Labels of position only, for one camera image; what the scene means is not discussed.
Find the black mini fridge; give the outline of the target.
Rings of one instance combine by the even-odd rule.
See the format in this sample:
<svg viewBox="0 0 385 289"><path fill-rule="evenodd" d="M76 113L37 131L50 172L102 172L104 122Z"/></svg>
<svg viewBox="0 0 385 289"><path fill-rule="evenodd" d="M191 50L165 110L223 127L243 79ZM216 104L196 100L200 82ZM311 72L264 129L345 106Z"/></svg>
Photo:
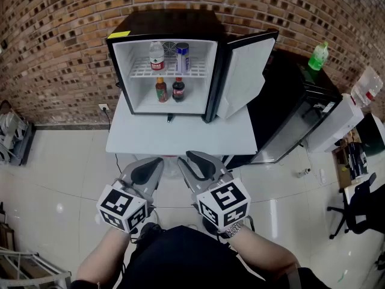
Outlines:
<svg viewBox="0 0 385 289"><path fill-rule="evenodd" d="M130 31L127 37L108 39L109 53L131 114L200 116L205 114L211 87L215 57L224 39L224 27L213 11L152 10L131 13L112 32ZM209 74L205 78L181 77L185 84L184 99L176 102L172 85L176 77L163 77L168 99L159 102L157 77L131 78L129 73L137 58L149 58L151 42L185 42L189 58L205 59Z"/></svg>

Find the silver metal wristwatch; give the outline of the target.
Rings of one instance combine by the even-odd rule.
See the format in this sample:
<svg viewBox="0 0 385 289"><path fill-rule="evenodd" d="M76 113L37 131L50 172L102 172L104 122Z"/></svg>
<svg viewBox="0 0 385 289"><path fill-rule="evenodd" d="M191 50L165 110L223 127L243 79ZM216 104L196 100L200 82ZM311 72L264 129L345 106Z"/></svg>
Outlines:
<svg viewBox="0 0 385 289"><path fill-rule="evenodd" d="M226 231L221 233L221 237L223 239L230 239L233 236L235 236L243 227L244 222L243 220L239 220L231 225Z"/></svg>

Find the green drink bottle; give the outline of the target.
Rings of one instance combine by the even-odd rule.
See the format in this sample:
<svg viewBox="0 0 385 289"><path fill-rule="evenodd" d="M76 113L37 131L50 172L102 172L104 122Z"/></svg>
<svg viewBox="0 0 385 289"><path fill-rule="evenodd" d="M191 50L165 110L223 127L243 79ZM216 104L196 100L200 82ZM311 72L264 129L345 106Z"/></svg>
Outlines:
<svg viewBox="0 0 385 289"><path fill-rule="evenodd" d="M327 58L328 42L320 43L315 47L313 54L308 61L308 66L315 71L319 71L321 70Z"/></svg>

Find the cardboard box with goods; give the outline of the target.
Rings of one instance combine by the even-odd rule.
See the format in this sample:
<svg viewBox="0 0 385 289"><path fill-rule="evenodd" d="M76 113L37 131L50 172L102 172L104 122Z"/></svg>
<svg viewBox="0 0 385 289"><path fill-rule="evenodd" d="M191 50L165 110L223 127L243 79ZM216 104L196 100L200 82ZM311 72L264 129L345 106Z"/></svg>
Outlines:
<svg viewBox="0 0 385 289"><path fill-rule="evenodd" d="M356 128L350 130L338 141L338 146L332 154L340 188L358 184L368 174L366 153Z"/></svg>

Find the blue and white drink can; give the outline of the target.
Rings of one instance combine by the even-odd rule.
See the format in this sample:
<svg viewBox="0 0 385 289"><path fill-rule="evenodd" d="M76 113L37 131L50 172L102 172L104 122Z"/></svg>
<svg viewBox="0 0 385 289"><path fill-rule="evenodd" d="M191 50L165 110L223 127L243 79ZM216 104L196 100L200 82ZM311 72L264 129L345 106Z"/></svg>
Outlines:
<svg viewBox="0 0 385 289"><path fill-rule="evenodd" d="M189 71L189 44L180 42L176 44L176 72L187 74Z"/></svg>

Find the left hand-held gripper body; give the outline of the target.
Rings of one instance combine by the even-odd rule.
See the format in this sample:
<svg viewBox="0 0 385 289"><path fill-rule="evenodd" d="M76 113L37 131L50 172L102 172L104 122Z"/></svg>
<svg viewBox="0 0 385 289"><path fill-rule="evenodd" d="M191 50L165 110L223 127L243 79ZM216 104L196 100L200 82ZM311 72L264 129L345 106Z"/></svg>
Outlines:
<svg viewBox="0 0 385 289"><path fill-rule="evenodd" d="M106 224L130 233L151 215L153 202L153 194L146 195L118 178L104 188L97 210Z"/></svg>

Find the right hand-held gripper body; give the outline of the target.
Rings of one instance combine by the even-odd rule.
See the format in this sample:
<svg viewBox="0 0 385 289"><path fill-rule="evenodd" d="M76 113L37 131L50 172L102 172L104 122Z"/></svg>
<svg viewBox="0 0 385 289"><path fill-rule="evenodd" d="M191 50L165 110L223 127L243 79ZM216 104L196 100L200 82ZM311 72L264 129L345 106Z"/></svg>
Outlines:
<svg viewBox="0 0 385 289"><path fill-rule="evenodd" d="M204 192L192 192L192 199L199 214L219 232L244 220L251 204L251 197L243 183L231 173L219 180L211 180Z"/></svg>

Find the orange cap tea bottle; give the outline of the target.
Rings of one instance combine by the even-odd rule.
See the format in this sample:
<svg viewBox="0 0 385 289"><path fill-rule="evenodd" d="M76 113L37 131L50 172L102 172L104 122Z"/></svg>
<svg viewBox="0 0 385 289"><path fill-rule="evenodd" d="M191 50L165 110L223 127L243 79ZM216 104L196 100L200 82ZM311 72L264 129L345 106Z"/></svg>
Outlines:
<svg viewBox="0 0 385 289"><path fill-rule="evenodd" d="M164 82L163 77L157 77L155 88L158 101L162 103L166 102L168 99L167 85Z"/></svg>

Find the clear water bottle red label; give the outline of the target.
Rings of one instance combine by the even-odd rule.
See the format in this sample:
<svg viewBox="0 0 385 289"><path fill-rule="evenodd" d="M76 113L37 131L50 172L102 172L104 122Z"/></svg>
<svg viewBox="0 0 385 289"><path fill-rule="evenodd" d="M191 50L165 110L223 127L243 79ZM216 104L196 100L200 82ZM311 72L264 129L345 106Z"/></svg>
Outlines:
<svg viewBox="0 0 385 289"><path fill-rule="evenodd" d="M151 42L149 58L152 70L160 71L164 69L164 48L160 41Z"/></svg>

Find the person's right forearm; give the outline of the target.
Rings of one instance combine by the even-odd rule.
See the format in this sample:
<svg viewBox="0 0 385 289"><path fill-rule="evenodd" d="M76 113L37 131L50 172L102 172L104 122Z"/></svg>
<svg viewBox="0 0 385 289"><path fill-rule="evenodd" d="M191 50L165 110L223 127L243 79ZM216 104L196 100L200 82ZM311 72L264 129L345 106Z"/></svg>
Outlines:
<svg viewBox="0 0 385 289"><path fill-rule="evenodd" d="M300 268L292 252L256 234L245 225L228 242L246 265L267 281L277 281L283 275Z"/></svg>

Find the black office chair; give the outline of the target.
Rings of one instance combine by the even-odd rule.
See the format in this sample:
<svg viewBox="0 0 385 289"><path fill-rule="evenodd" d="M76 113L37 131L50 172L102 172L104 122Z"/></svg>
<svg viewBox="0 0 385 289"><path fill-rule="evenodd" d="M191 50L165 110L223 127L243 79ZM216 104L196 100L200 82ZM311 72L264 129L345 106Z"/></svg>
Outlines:
<svg viewBox="0 0 385 289"><path fill-rule="evenodd" d="M353 231L355 234L362 234L372 229L385 235L385 184L371 192L370 186L376 178L377 174L373 173L369 179L355 186L350 201L346 191L339 191L343 194L343 208L329 206L327 211L341 213L342 219L336 232L329 235L329 239L337 236L344 223L347 225L345 233Z"/></svg>

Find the grey metal frame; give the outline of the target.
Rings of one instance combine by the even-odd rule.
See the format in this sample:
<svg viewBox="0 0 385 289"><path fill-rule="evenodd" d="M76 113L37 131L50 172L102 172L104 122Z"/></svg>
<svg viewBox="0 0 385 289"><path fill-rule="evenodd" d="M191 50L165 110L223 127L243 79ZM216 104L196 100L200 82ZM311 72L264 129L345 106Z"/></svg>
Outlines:
<svg viewBox="0 0 385 289"><path fill-rule="evenodd" d="M0 247L0 289L69 289L71 277L38 253Z"/></svg>

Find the clear bottle on cabinet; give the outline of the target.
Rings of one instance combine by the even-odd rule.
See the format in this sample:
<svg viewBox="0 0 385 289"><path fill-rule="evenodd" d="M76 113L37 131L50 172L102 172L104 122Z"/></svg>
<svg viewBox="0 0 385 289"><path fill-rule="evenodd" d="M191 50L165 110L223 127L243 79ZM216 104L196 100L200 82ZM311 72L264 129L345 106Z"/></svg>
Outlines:
<svg viewBox="0 0 385 289"><path fill-rule="evenodd" d="M356 106L368 106L383 87L383 81L376 71L367 66L361 77L351 89L351 98Z"/></svg>

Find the small cola bottle red cap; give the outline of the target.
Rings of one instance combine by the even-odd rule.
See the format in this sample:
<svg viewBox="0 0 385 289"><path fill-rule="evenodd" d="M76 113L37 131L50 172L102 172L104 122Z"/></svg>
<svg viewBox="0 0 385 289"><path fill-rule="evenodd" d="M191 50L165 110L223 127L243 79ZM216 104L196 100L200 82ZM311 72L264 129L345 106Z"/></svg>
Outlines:
<svg viewBox="0 0 385 289"><path fill-rule="evenodd" d="M175 82L172 85L173 94L172 97L176 102L182 102L184 99L185 84L181 77L176 77Z"/></svg>

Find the person's black clothing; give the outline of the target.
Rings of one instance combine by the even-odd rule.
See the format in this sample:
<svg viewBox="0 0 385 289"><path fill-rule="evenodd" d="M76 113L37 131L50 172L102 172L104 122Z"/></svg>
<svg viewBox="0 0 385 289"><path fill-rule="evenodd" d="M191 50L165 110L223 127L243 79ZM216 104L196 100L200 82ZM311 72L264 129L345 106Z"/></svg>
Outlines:
<svg viewBox="0 0 385 289"><path fill-rule="evenodd" d="M330 289L311 269L270 282L252 271L229 244L186 226L146 223L128 263L110 289ZM70 289L108 289L74 280Z"/></svg>

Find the grey storage rack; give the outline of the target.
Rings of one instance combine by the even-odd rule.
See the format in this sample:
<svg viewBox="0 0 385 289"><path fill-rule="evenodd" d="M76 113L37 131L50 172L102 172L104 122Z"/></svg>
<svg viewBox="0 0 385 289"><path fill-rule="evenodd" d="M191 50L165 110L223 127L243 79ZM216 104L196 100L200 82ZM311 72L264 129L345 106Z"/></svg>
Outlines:
<svg viewBox="0 0 385 289"><path fill-rule="evenodd" d="M21 118L9 101L0 102L0 164L25 165L35 132L35 125Z"/></svg>

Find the person's left forearm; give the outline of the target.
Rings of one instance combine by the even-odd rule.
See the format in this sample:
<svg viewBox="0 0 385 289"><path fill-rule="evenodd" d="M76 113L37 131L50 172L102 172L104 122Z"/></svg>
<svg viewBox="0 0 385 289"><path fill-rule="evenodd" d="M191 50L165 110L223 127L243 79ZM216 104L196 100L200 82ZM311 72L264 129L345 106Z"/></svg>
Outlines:
<svg viewBox="0 0 385 289"><path fill-rule="evenodd" d="M131 234L110 228L79 266L76 280L112 288L118 281Z"/></svg>

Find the black mini fridge door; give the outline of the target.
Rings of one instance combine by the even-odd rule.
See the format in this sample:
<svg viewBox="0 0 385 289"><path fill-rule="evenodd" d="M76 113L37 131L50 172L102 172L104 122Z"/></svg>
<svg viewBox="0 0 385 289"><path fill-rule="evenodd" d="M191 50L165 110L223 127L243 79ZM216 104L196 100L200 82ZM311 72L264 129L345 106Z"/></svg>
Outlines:
<svg viewBox="0 0 385 289"><path fill-rule="evenodd" d="M219 43L208 103L202 119L228 119L256 98L265 83L263 70L279 36L275 29Z"/></svg>

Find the black glass-door cabinet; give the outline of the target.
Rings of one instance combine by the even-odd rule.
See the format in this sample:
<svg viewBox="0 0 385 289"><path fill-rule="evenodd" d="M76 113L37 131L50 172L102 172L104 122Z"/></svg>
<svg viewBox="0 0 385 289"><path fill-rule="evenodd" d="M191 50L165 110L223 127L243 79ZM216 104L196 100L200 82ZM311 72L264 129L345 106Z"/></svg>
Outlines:
<svg viewBox="0 0 385 289"><path fill-rule="evenodd" d="M257 152L252 163L277 163L294 150L337 107L342 95L324 70L284 50L272 52L265 84L247 109Z"/></svg>

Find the white water dispenser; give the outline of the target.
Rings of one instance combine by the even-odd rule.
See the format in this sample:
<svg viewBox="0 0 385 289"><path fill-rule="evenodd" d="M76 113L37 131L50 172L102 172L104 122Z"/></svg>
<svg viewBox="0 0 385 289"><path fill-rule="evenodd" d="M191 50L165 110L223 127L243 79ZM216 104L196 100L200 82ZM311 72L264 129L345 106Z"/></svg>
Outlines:
<svg viewBox="0 0 385 289"><path fill-rule="evenodd" d="M342 100L328 117L306 138L307 151L311 154L331 152L340 146L343 139L364 115L349 94L343 93Z"/></svg>

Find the dark green table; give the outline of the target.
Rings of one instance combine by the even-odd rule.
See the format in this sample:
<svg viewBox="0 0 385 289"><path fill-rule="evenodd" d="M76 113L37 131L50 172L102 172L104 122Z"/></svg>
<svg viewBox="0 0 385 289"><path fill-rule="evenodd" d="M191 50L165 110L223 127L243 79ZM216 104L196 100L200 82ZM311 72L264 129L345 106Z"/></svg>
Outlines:
<svg viewBox="0 0 385 289"><path fill-rule="evenodd" d="M385 125L381 120L368 113L356 125L363 150L367 157L371 157L385 151Z"/></svg>

